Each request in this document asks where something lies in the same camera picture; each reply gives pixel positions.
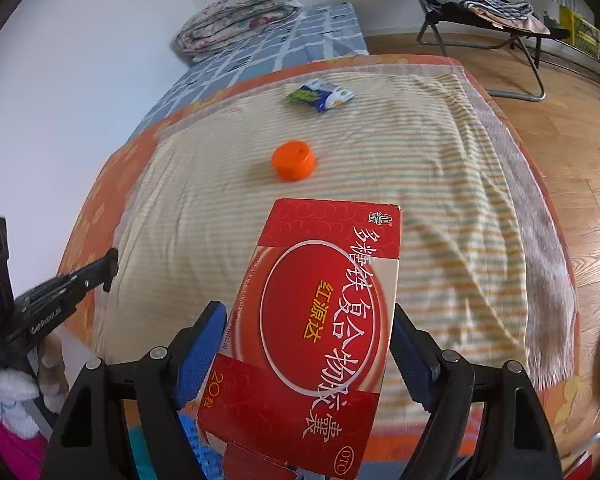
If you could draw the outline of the white gloved left hand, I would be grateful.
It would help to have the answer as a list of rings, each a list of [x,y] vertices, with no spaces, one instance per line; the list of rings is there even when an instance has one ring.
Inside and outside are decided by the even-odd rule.
[[[61,340],[50,334],[38,345],[38,377],[21,370],[0,370],[0,422],[22,440],[32,440],[40,433],[24,402],[42,396],[45,407],[59,414],[69,390]]]

